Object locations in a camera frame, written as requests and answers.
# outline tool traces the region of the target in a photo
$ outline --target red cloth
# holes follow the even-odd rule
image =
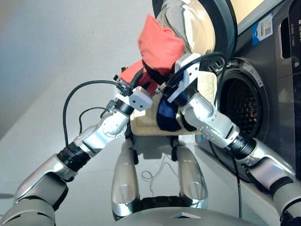
[[[152,69],[158,71],[162,76],[168,76],[173,64],[184,52],[184,42],[174,36],[174,32],[162,26],[151,15],[147,15],[144,28],[138,39],[138,46],[143,61]],[[134,75],[143,68],[142,61],[134,63],[119,75],[120,78],[130,83]],[[143,70],[143,77],[138,86],[150,82],[147,91],[154,95],[157,83]]]

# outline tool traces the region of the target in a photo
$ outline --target white wire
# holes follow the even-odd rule
[[[151,194],[152,194],[152,197],[154,197],[154,192],[153,192],[153,190],[152,190],[152,185],[153,185],[153,183],[154,183],[154,180],[160,175],[160,173],[162,172],[162,170],[163,170],[163,168],[164,168],[165,165],[168,165],[169,168],[171,169],[171,171],[172,171],[177,177],[179,177],[179,176],[176,174],[176,172],[174,171],[174,169],[171,167],[171,165],[170,165],[168,162],[164,161],[165,158],[168,158],[169,160],[171,160],[171,158],[170,158],[168,155],[165,155],[165,156],[163,157],[163,159],[162,159],[162,162],[161,162],[161,165],[160,165],[159,170],[157,171],[157,173],[156,173],[154,176],[153,176],[152,173],[149,172],[148,170],[144,170],[144,171],[142,171],[142,173],[141,173],[142,179],[143,179],[144,181],[150,183],[150,192],[151,192]],[[145,174],[145,173],[148,173],[150,177],[144,176],[143,174]]]

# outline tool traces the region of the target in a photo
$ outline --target white sticker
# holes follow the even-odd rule
[[[256,80],[257,84],[259,87],[263,86],[263,82],[261,80],[260,75],[258,74],[258,72],[255,70],[255,68],[253,68],[251,65],[249,65],[248,63],[244,62],[243,68],[248,71]]]
[[[252,26],[252,43],[258,44],[273,34],[273,15],[269,14],[260,22]]]

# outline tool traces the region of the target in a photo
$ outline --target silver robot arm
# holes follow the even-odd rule
[[[15,204],[0,221],[1,226],[55,225],[54,211],[67,195],[66,182],[72,181],[109,142],[124,135],[133,110],[151,107],[152,99],[146,90],[137,87],[130,90],[130,95],[118,93],[113,103],[109,116],[51,156],[19,186]]]
[[[175,69],[179,70],[198,57],[198,54],[184,55],[176,62]],[[261,141],[241,132],[194,88],[192,84],[197,78],[195,71],[199,65],[197,62],[188,67],[173,91],[165,92],[168,101],[176,102],[189,125],[200,130],[213,144],[231,152],[237,163],[245,166],[251,177],[273,194],[281,225],[298,225],[296,223],[301,220],[301,182],[295,178],[293,168]]]

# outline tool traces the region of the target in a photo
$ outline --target wire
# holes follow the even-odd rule
[[[192,61],[190,61],[188,64],[184,65],[183,67],[181,67],[169,80],[168,82],[166,83],[166,86],[170,86],[170,87],[173,87],[174,85],[176,84],[173,84],[175,81],[177,81],[177,79],[179,79],[179,77],[182,76],[183,72],[189,68],[190,66],[198,63],[198,62],[202,62],[202,61],[205,61],[205,60],[208,60],[208,59],[212,59],[214,57],[219,57],[221,59],[223,59],[223,63],[224,63],[224,67],[226,66],[225,62],[226,62],[226,58],[224,56],[224,54],[222,53],[209,53],[209,54],[206,54],[206,55],[203,55],[203,56],[200,56]]]
[[[148,170],[144,170],[142,171],[141,173],[141,177],[144,181],[146,182],[149,182],[150,183],[150,192],[152,194],[152,197],[154,197],[154,192],[153,192],[153,189],[152,189],[152,185],[153,185],[153,182],[154,180],[160,175],[160,173],[162,172],[163,168],[165,165],[168,165],[169,168],[171,169],[171,171],[177,176],[179,177],[176,172],[174,171],[174,169],[171,167],[171,165],[168,163],[168,162],[164,162],[165,158],[168,158],[169,160],[171,160],[171,158],[168,156],[168,155],[165,155],[162,159],[162,162],[161,162],[161,165],[160,165],[160,168],[159,170],[157,171],[157,173],[153,176],[151,172],[149,172]],[[149,174],[149,177],[146,177],[144,176],[143,174],[144,173],[148,173]]]
[[[240,187],[240,179],[239,179],[239,172],[237,168],[237,164],[235,161],[235,158],[232,158],[233,164],[235,167],[235,174],[236,174],[236,180],[237,180],[237,188],[238,188],[238,212],[239,212],[239,218],[242,218],[243,213],[242,213],[242,207],[241,207],[241,187]]]
[[[102,118],[106,112],[108,112],[107,108],[102,112],[102,114],[100,115],[100,117]]]
[[[219,81],[219,84],[218,84],[218,87],[217,87],[217,91],[216,91],[216,94],[215,94],[215,98],[214,98],[214,105],[215,107],[217,107],[217,98],[220,96],[221,92],[222,92],[222,85],[223,85],[223,79],[224,79],[224,75],[225,75],[225,71],[226,71],[226,67],[227,67],[227,64],[226,64],[226,61],[225,59],[223,59],[223,68],[222,68],[222,71],[220,72],[221,74],[221,77],[220,77],[220,81]],[[215,152],[213,146],[212,146],[212,143],[209,141],[209,144],[210,144],[210,147],[211,147],[211,150],[213,152],[213,154],[215,155],[216,159],[227,169],[229,170],[230,172],[232,172],[232,169],[230,169],[230,167],[228,167],[224,162],[221,161],[221,159],[218,157],[217,153]],[[236,175],[236,179],[237,179],[237,187],[238,187],[238,215],[239,215],[239,218],[242,218],[242,197],[241,197],[241,186],[240,186],[240,177],[239,177],[239,171],[238,171],[238,167],[237,167],[237,164],[236,164],[236,161],[235,161],[235,158],[233,157],[232,158],[232,161],[233,161],[233,164],[234,164],[234,169],[235,169],[235,175]]]
[[[82,133],[83,131],[83,124],[81,122],[81,117],[88,111],[91,111],[91,110],[94,110],[94,109],[103,109],[103,110],[106,110],[104,107],[91,107],[91,108],[88,108],[86,110],[84,110],[80,115],[79,115],[79,134]]]
[[[99,84],[99,83],[102,83],[102,84],[111,84],[111,85],[114,85],[116,86],[117,88],[118,87],[118,84],[116,82],[113,82],[113,81],[107,81],[107,80],[95,80],[95,81],[86,81],[80,85],[78,85],[77,87],[75,87],[71,92],[70,94],[68,95],[66,101],[65,101],[65,104],[64,104],[64,108],[63,108],[63,130],[64,130],[64,137],[65,137],[65,144],[66,146],[68,145],[68,133],[67,133],[67,125],[66,125],[66,113],[67,113],[67,107],[68,107],[68,104],[70,102],[70,99],[71,97],[74,95],[74,93],[79,90],[80,88],[84,87],[84,86],[87,86],[87,85],[91,85],[91,84]]]

